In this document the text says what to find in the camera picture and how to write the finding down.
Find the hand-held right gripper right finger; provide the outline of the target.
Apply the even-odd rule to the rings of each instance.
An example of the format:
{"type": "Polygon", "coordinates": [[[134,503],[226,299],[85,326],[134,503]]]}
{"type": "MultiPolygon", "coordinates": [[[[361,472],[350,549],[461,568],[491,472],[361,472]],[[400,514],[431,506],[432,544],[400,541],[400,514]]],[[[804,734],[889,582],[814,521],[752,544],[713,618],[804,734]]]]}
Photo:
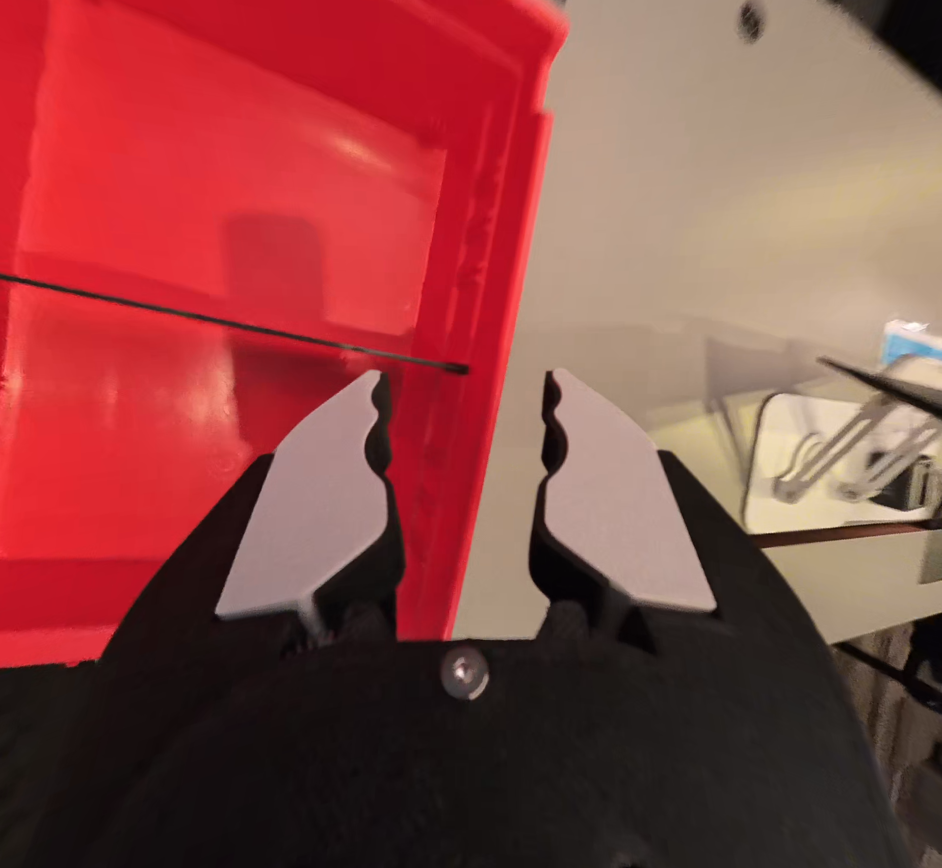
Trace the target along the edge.
{"type": "Polygon", "coordinates": [[[682,618],[717,610],[653,441],[614,403],[563,368],[548,370],[545,437],[529,575],[559,614],[590,635],[651,647],[642,610],[682,618]]]}

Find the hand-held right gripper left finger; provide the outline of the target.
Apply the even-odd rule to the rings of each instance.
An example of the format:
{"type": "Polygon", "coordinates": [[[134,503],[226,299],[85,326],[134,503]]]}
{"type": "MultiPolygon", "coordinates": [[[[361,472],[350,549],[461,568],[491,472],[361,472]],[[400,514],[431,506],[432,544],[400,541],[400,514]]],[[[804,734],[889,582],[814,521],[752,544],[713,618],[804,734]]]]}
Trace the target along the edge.
{"type": "Polygon", "coordinates": [[[365,603],[395,633],[406,564],[387,474],[391,416],[389,378],[371,369],[283,438],[221,589],[218,619],[293,613],[324,644],[347,610],[365,603]]]}

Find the red plastic bin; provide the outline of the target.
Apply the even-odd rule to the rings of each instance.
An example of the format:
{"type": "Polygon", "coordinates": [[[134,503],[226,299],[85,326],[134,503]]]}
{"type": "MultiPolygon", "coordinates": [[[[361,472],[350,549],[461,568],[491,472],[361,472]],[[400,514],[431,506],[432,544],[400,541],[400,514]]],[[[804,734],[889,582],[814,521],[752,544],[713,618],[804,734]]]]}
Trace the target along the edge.
{"type": "Polygon", "coordinates": [[[388,374],[406,638],[451,633],[566,0],[2,0],[2,667],[98,658],[246,466],[388,374]]]}

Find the silver metal laptop stand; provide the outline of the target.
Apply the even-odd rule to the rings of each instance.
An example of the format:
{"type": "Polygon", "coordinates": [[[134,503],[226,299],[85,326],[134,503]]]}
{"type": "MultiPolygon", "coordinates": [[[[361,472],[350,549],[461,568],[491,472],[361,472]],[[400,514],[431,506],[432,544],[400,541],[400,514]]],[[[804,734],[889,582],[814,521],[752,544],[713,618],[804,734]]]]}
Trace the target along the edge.
{"type": "Polygon", "coordinates": [[[834,486],[836,497],[848,503],[873,500],[940,445],[940,358],[903,355],[881,369],[830,356],[819,356],[818,363],[871,394],[830,436],[811,429],[799,440],[783,473],[772,478],[771,496],[795,505],[850,462],[850,477],[834,486]]]}

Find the blue white small box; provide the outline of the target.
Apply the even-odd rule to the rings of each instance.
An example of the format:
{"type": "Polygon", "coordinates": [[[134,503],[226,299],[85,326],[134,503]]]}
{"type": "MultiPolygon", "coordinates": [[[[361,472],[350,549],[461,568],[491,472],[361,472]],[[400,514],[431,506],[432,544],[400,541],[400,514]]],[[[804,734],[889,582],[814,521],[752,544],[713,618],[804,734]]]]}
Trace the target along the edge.
{"type": "Polygon", "coordinates": [[[888,368],[910,356],[941,361],[941,335],[932,333],[926,323],[890,320],[881,339],[881,367],[888,368]]]}

